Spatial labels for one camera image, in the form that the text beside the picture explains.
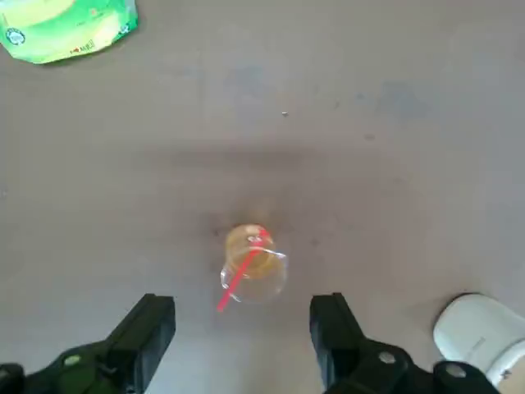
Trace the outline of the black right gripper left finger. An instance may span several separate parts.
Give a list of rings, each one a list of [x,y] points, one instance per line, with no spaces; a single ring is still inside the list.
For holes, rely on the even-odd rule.
[[[102,340],[70,348],[27,374],[1,365],[2,393],[144,393],[176,333],[171,296],[146,294]]]

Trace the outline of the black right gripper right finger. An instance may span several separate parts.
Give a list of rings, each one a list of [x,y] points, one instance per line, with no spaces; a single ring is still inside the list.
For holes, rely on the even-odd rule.
[[[309,327],[326,393],[497,393],[477,368],[441,361],[428,372],[398,346],[366,337],[342,294],[315,295]]]

